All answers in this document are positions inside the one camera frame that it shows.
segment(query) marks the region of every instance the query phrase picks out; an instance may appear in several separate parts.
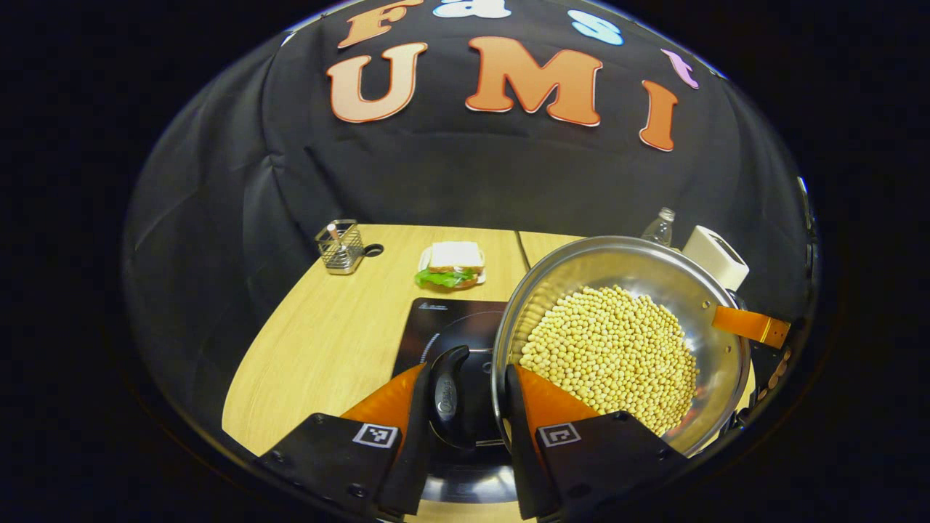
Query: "white box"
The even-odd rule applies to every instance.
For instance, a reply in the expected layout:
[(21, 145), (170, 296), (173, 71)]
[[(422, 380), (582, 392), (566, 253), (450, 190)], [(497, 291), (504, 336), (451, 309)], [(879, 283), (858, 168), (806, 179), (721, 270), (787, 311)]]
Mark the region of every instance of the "white box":
[(682, 254), (690, 258), (711, 273), (720, 285), (730, 290), (739, 290), (746, 275), (750, 273), (749, 265), (743, 261), (736, 250), (714, 231), (700, 225), (688, 238)]

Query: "wire utensil holder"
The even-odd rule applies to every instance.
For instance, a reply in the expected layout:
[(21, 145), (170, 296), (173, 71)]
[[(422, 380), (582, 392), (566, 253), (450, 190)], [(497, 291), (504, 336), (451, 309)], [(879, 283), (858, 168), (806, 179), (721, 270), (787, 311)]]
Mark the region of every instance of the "wire utensil holder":
[(326, 270), (332, 275), (354, 273), (365, 256), (356, 220), (331, 221), (316, 235), (316, 246)]

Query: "pan handle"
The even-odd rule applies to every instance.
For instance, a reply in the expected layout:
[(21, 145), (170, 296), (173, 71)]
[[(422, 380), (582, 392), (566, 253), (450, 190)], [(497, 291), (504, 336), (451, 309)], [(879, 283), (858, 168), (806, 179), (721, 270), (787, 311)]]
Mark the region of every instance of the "pan handle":
[(468, 345), (459, 345), (440, 354), (430, 368), (430, 424), (445, 443), (459, 449), (474, 449), (475, 434), (465, 427), (465, 408), (459, 372), (468, 359)]

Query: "black cloth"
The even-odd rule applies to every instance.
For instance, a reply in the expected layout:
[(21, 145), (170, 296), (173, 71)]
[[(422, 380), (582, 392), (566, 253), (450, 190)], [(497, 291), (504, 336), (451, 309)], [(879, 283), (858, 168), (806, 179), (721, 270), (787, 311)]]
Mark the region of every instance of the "black cloth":
[[(739, 293), (753, 310), (802, 313), (799, 173), (728, 80), (646, 29), (574, 1), (508, 0), (511, 15), (496, 20), (411, 7), (387, 33), (337, 49), (347, 19), (380, 5), (346, 7), (236, 62), (181, 111), (139, 177), (124, 238), (134, 330), (163, 390), (210, 434), (224, 436), (223, 402), (243, 355), (316, 259), (312, 237), (335, 218), (638, 236), (669, 207), (674, 246), (701, 224), (744, 258), (751, 271)], [(579, 33), (568, 8), (611, 21), (624, 44)], [(601, 60), (600, 126), (528, 114), (519, 102), (505, 114), (470, 111), (475, 36), (514, 38), (540, 65), (560, 49)], [(374, 100), (390, 79), (381, 53), (410, 42), (429, 49), (404, 110), (365, 124), (337, 119), (326, 70), (371, 56), (362, 94)], [(698, 90), (661, 48), (693, 67)], [(670, 153), (639, 139), (649, 106), (643, 80), (678, 97)]]

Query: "plate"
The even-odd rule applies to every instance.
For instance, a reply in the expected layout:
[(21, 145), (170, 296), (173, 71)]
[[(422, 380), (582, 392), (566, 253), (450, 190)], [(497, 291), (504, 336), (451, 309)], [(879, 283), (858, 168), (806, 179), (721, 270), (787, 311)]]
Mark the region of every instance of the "plate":
[[(480, 249), (478, 249), (478, 251), (481, 252), (481, 259), (483, 260), (485, 258), (485, 252)], [(432, 245), (423, 249), (423, 254), (419, 255), (419, 265), (417, 268), (417, 272), (422, 271), (423, 269), (430, 266), (431, 257), (432, 257)], [(487, 267), (485, 267), (485, 269), (478, 275), (478, 283), (476, 285), (483, 284), (486, 279), (487, 279)]]

